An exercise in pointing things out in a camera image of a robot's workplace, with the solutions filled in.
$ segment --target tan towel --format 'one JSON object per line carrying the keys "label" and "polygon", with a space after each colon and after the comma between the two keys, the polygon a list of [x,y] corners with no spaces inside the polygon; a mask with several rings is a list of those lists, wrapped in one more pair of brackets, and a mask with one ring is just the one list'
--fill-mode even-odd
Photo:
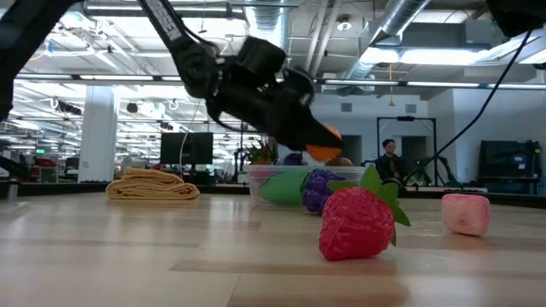
{"label": "tan towel", "polygon": [[129,168],[123,178],[106,187],[110,200],[192,200],[197,187],[162,171]]}

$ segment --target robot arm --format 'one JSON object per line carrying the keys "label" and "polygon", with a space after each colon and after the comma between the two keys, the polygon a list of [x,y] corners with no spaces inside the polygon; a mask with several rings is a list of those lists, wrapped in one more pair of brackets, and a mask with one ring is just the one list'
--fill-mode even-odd
{"label": "robot arm", "polygon": [[[55,23],[82,0],[17,0],[0,20],[0,119],[12,108],[13,82]],[[168,0],[138,0],[172,55],[188,93],[206,101],[220,125],[228,113],[273,136],[292,150],[307,145],[341,148],[342,141],[312,116],[314,84],[304,72],[282,69],[286,54],[248,37],[239,55],[221,56],[218,46],[191,32]],[[283,81],[276,73],[282,71]]]}

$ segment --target plastic container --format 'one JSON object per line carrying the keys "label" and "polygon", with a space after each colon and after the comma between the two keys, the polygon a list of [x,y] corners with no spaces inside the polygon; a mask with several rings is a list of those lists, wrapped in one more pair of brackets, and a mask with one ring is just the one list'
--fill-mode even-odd
{"label": "plastic container", "polygon": [[340,177],[345,177],[347,180],[359,183],[362,178],[363,173],[366,171],[365,167],[360,166],[313,166],[313,165],[304,165],[304,166],[290,166],[290,165],[246,165],[245,171],[248,174],[248,185],[250,188],[250,195],[253,199],[253,204],[256,206],[282,206],[281,204],[275,204],[268,200],[264,200],[260,196],[260,188],[262,185],[267,182],[271,184],[272,181],[282,181],[279,182],[281,185],[285,185],[287,190],[290,189],[291,192],[294,192],[294,189],[300,188],[303,183],[303,179],[294,179],[293,182],[286,182],[286,177],[278,177],[284,172],[298,172],[298,173],[310,173],[315,169],[327,170],[336,173]]}

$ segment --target wooden table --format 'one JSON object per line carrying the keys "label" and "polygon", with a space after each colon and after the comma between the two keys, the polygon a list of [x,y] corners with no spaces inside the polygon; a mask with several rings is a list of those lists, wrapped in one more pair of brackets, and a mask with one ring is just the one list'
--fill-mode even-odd
{"label": "wooden table", "polygon": [[328,263],[321,218],[247,196],[107,202],[20,198],[0,211],[0,306],[545,306],[546,211],[493,206],[490,233],[452,235],[439,200],[376,259]]}

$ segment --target white column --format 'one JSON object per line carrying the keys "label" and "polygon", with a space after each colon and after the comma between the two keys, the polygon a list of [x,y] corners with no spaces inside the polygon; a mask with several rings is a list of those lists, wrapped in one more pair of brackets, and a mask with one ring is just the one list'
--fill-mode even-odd
{"label": "white column", "polygon": [[78,182],[113,180],[118,111],[114,87],[87,87]]}

